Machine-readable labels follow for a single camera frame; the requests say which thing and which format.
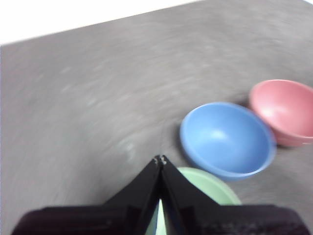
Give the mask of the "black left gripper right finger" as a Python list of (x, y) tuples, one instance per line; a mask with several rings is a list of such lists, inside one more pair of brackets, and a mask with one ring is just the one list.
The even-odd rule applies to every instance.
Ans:
[(275, 205), (220, 205), (191, 184), (162, 155), (161, 199), (171, 235), (307, 235), (292, 209)]

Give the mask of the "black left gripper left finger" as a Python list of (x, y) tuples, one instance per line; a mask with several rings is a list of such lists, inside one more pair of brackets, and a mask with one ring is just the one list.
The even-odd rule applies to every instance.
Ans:
[(143, 235), (159, 201), (162, 163), (155, 156), (122, 190), (100, 205), (27, 212), (14, 235)]

